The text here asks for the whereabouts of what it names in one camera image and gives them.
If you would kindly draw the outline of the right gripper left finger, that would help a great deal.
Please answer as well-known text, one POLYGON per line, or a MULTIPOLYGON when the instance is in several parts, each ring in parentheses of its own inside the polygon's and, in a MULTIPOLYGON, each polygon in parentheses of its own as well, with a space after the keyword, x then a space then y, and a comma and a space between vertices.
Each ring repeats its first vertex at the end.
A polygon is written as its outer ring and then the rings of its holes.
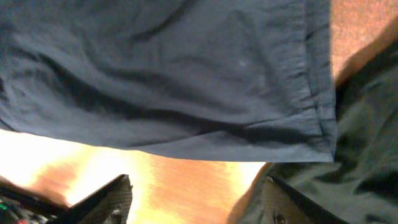
POLYGON ((126 224, 131 204, 132 185, 122 174, 47 224, 126 224))

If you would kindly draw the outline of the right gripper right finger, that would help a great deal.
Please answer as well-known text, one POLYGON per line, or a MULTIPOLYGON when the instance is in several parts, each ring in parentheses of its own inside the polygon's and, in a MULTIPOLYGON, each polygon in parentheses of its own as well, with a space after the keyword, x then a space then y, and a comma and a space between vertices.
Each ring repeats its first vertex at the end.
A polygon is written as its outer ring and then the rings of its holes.
POLYGON ((276 177, 262 188, 263 217, 272 224, 348 224, 276 177))

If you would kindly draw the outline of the navy blue shorts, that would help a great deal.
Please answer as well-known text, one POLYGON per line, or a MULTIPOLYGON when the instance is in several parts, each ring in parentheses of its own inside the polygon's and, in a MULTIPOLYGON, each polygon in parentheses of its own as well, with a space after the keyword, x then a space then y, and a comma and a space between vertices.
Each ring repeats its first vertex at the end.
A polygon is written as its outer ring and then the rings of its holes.
POLYGON ((2 1, 1 128, 206 161, 331 162, 330 2, 2 1))

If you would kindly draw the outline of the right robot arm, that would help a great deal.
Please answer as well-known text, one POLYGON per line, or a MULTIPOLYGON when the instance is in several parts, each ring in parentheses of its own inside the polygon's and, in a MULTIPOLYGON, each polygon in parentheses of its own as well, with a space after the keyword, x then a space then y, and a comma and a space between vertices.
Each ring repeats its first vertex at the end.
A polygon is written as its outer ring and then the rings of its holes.
MULTIPOLYGON (((125 223, 132 204, 132 185, 123 174, 70 208, 51 204, 9 184, 1 186, 1 223, 125 223)), ((342 223, 283 181, 268 177, 262 189, 266 223, 342 223)))

